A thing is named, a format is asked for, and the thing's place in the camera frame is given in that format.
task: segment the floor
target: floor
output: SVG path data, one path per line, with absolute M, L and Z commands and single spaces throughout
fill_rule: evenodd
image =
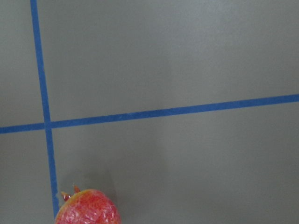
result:
M 123 224 L 299 220 L 297 0 L 3 0 L 0 217 L 100 189 Z

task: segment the pomegranate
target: pomegranate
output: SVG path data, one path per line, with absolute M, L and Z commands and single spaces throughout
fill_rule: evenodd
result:
M 55 224 L 121 224 L 116 206 L 101 191 L 80 191 L 77 186 L 74 191 L 72 196 L 61 192 L 66 202 L 60 208 Z

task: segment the gray floor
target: gray floor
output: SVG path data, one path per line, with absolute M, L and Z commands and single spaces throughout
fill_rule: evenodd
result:
M 298 94 L 297 0 L 38 1 L 53 121 Z M 43 122 L 29 1 L 0 3 L 0 126 Z M 58 190 L 124 224 L 299 222 L 299 104 L 53 129 Z M 54 222 L 44 130 L 0 135 L 3 223 Z

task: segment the blue tape line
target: blue tape line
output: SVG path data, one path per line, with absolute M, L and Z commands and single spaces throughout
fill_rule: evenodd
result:
M 0 127 L 0 134 L 43 130 L 44 128 L 45 128 L 44 123 Z
M 58 198 L 57 198 L 57 178 L 56 178 L 56 168 L 55 168 L 55 159 L 54 159 L 54 147 L 53 147 L 53 137 L 51 129 L 51 119 L 50 119 L 50 109 L 49 109 L 49 100 L 47 93 L 46 85 L 46 76 L 43 66 L 43 51 L 42 51 L 42 41 L 39 30 L 38 22 L 38 11 L 37 11 L 37 2 L 36 0 L 31 0 L 31 14 L 32 14 L 32 25 L 33 25 L 33 34 L 36 47 L 36 60 L 38 68 L 39 83 L 42 95 L 43 103 L 43 118 L 44 118 L 44 127 L 47 140 L 47 150 L 48 150 L 48 161 L 49 161 L 49 170 L 50 170 L 50 181 L 51 181 L 51 190 L 52 190 L 52 204 L 54 217 L 59 211 Z
M 52 124 L 52 128 L 62 128 L 62 127 L 91 125 L 91 124 L 108 123 L 108 122 L 116 122 L 116 121 L 145 119 L 145 118 L 172 116 L 172 115 L 179 115 L 179 114 L 228 110 L 228 109 L 253 107 L 253 106 L 292 103 L 292 102 L 299 102 L 299 94 L 279 96 L 279 97 L 239 100 L 239 101 L 216 103 L 216 104 L 177 107 L 177 108 L 154 110 L 154 111 L 123 113 L 123 114 L 82 118 L 82 119 L 62 120 L 62 121 L 54 121 L 51 124 Z

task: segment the blue tape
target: blue tape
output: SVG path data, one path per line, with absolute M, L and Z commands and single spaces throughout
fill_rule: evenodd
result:
M 44 123 L 0 127 L 0 134 L 43 130 L 44 128 Z
M 49 109 L 49 100 L 48 92 L 46 85 L 46 76 L 43 66 L 43 51 L 42 51 L 42 42 L 38 22 L 38 11 L 37 11 L 37 2 L 36 0 L 31 0 L 31 14 L 32 14 L 32 25 L 33 25 L 33 34 L 36 47 L 36 61 L 38 68 L 38 77 L 41 89 L 42 103 L 43 103 L 43 118 L 44 118 L 44 128 L 46 132 L 47 140 L 47 150 L 48 150 L 48 162 L 50 170 L 50 181 L 51 181 L 51 190 L 52 190 L 52 205 L 54 217 L 59 211 L 58 198 L 57 198 L 57 178 L 56 178 L 56 168 L 55 168 L 55 159 L 54 159 L 54 147 L 53 147 L 53 137 L 51 129 L 51 119 L 50 119 L 50 109 Z
M 231 102 L 224 102 L 224 103 L 206 104 L 206 105 L 177 107 L 177 108 L 154 110 L 154 111 L 123 113 L 123 114 L 82 118 L 82 119 L 62 120 L 62 121 L 54 121 L 51 123 L 51 125 L 52 128 L 62 128 L 62 127 L 91 125 L 91 124 L 134 120 L 134 119 L 173 116 L 179 114 L 228 110 L 228 109 L 237 109 L 237 108 L 263 106 L 263 105 L 284 104 L 284 103 L 292 103 L 292 102 L 299 102 L 299 94 L 279 96 L 279 97 L 239 100 L 239 101 L 231 101 Z

